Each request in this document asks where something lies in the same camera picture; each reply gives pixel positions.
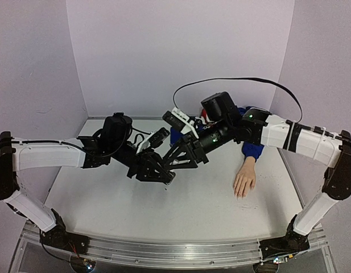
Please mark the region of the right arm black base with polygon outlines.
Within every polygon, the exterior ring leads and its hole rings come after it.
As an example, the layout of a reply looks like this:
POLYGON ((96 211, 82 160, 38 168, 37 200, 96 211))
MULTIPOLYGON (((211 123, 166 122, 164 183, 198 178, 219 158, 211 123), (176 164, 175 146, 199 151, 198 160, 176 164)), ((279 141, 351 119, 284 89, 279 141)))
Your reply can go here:
POLYGON ((259 242, 259 249, 261 250, 263 261, 294 255, 309 249, 309 234, 302 235, 298 231, 295 231, 294 220, 293 218, 288 224, 284 236, 263 239, 259 242))

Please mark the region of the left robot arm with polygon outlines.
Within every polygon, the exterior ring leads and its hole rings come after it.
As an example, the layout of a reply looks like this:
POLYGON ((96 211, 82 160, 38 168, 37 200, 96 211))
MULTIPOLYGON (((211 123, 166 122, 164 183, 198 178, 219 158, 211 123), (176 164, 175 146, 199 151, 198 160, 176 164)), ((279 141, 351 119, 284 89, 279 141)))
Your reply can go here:
POLYGON ((104 123, 103 118, 87 119, 76 136, 64 139, 25 139, 9 131, 0 134, 0 202, 48 232, 47 238, 57 248, 67 247, 70 236, 59 213, 47 207, 45 201, 60 170, 74 168, 85 175, 90 170, 102 170, 105 165, 99 161, 106 160, 120 168, 120 180, 126 179, 129 168, 114 159, 112 151, 99 152, 79 139, 91 138, 104 123))

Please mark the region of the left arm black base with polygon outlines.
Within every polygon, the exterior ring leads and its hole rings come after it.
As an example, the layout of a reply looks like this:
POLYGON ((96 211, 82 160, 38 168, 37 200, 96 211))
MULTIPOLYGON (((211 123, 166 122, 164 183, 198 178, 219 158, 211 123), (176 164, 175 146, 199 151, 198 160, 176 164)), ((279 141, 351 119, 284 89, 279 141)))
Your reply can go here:
POLYGON ((66 230, 62 217, 51 209, 55 217, 55 226, 47 232, 42 232, 40 242, 45 246, 54 247, 76 254, 86 254, 89 247, 89 237, 71 233, 66 230))

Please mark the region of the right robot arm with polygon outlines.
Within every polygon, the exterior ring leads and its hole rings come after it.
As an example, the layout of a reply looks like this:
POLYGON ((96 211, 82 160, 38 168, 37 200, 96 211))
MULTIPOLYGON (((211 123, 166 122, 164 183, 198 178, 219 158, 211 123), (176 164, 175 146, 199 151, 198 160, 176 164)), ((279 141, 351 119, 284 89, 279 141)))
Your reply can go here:
POLYGON ((324 184, 292 222, 292 231, 303 236, 308 235, 334 205, 350 197, 349 132, 332 133, 323 127, 306 126, 257 107, 241 114, 227 92, 216 93, 201 105, 209 118, 202 130, 197 130, 195 120, 177 107, 163 115, 163 120, 181 133, 164 156, 166 169, 206 164, 210 152, 231 140, 278 148, 318 162, 327 169, 324 184))

